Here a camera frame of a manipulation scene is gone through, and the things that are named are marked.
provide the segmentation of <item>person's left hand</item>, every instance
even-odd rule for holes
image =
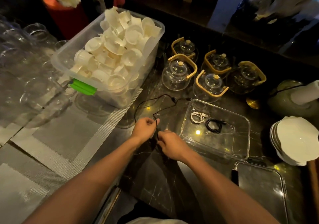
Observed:
[[[131,138],[138,140],[138,145],[141,145],[143,142],[146,142],[155,132],[156,122],[155,120],[144,117],[139,119],[134,126]]]

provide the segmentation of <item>person's right hand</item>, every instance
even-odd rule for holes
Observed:
[[[176,134],[169,130],[158,132],[159,144],[163,153],[174,160],[185,162],[185,157],[193,150]]]

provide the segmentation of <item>stack of white plates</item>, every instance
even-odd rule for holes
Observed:
[[[278,157],[290,165],[305,166],[319,157],[319,131],[302,117],[284,117],[270,128]]]

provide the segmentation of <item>hand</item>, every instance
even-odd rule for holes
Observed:
[[[174,160],[185,162],[185,157],[193,150],[176,134],[169,130],[158,132],[159,141],[157,144],[161,146],[163,153]]]
[[[155,120],[144,117],[139,119],[134,126],[131,138],[135,138],[138,140],[138,145],[140,146],[143,142],[146,142],[156,130],[156,122]]]

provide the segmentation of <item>forearm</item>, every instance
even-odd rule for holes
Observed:
[[[95,165],[84,170],[52,194],[25,224],[79,224],[92,218],[104,194],[127,165],[138,146],[130,138]]]
[[[259,203],[212,168],[196,152],[189,151],[186,153],[183,162],[206,186],[215,205],[228,224],[278,223]]]

